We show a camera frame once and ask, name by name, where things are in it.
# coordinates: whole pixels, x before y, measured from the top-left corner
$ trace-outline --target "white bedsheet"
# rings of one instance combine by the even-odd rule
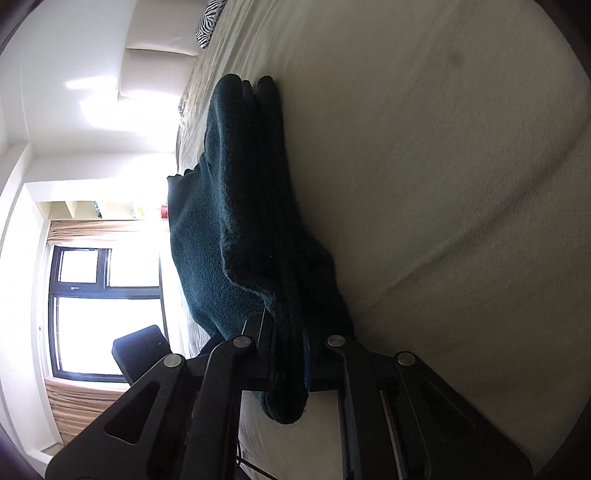
[[[181,172],[230,72],[278,84],[298,205],[359,340],[420,355],[542,467],[591,394],[591,86],[552,21],[531,0],[229,0]],[[249,398],[251,461],[341,478],[336,423],[270,425]]]

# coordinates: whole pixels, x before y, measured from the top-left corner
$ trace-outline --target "zebra print pillow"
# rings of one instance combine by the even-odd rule
[[[213,29],[216,28],[217,21],[223,12],[228,0],[209,0],[207,8],[201,19],[201,24],[195,33],[195,39],[199,46],[205,50],[212,39]]]

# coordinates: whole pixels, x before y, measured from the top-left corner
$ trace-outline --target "cable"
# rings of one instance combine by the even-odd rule
[[[269,478],[271,480],[279,480],[277,477],[274,477],[270,473],[265,472],[264,470],[262,470],[259,467],[253,465],[252,463],[247,462],[244,458],[239,457],[238,455],[236,456],[236,460],[238,461],[238,465],[240,465],[241,463],[244,463],[244,465],[252,468],[255,472],[259,472],[261,475],[265,475],[267,478]]]
[[[240,445],[240,440],[236,442],[236,447],[238,448],[238,455],[236,455],[236,463],[240,466],[241,463],[244,465],[252,468],[255,472],[259,472],[261,475],[265,475],[267,478],[271,480],[279,480],[278,478],[272,476],[270,473],[265,472],[264,470],[260,469],[259,467],[253,465],[250,462],[247,462],[244,458],[242,458],[242,445]]]

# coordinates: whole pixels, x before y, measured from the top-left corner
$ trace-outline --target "sunlight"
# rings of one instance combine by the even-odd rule
[[[96,128],[135,132],[155,148],[174,144],[178,128],[178,99],[157,92],[133,92],[133,98],[118,99],[117,79],[98,76],[66,82],[71,90],[89,90],[80,102],[88,122]]]

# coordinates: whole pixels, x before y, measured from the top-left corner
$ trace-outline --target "pillow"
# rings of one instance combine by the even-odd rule
[[[141,98],[160,93],[180,100],[195,61],[195,57],[181,53],[126,48],[121,63],[119,94]]]
[[[195,19],[205,10],[205,0],[139,0],[134,8],[126,48],[159,50],[197,56],[193,41]]]
[[[201,18],[201,24],[195,33],[195,39],[199,46],[205,50],[209,45],[209,41],[212,39],[213,30],[216,28],[216,24],[220,19],[220,15],[223,12],[228,0],[209,0],[203,18]]]

